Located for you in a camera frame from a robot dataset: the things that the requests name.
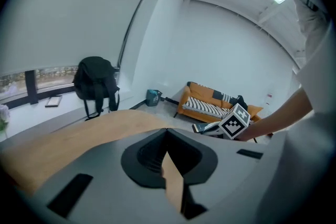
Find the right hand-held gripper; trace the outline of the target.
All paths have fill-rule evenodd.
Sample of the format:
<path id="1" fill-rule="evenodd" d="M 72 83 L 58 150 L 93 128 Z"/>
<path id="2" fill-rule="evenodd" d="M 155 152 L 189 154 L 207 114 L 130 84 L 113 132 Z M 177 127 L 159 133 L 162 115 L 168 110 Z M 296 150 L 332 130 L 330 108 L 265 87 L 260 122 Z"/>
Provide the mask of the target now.
<path id="1" fill-rule="evenodd" d="M 235 139 L 249 126 L 250 114 L 239 103 L 233 106 L 220 122 L 192 124 L 194 133 L 209 133 L 209 136 L 222 135 Z"/>

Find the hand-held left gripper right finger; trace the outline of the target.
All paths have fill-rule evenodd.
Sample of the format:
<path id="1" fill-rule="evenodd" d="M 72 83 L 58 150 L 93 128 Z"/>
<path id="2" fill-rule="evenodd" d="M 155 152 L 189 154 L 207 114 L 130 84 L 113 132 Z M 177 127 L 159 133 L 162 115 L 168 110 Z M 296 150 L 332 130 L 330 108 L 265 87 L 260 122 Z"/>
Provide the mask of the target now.
<path id="1" fill-rule="evenodd" d="M 268 144 L 211 138 L 167 129 L 167 150 L 202 215 L 193 223 L 258 223 L 267 182 L 262 177 Z"/>

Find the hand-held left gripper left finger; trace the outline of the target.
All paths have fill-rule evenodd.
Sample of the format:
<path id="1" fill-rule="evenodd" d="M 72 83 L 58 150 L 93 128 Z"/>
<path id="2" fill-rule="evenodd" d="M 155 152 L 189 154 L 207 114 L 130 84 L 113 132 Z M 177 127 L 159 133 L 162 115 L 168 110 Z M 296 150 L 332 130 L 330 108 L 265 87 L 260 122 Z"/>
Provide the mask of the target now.
<path id="1" fill-rule="evenodd" d="M 151 130 L 95 146 L 49 177 L 34 193 L 44 206 L 78 175 L 92 179 L 69 211 L 72 223 L 183 223 L 183 216 L 166 197 L 164 188 L 146 188 L 123 170 L 122 153 L 129 146 L 162 130 Z"/>

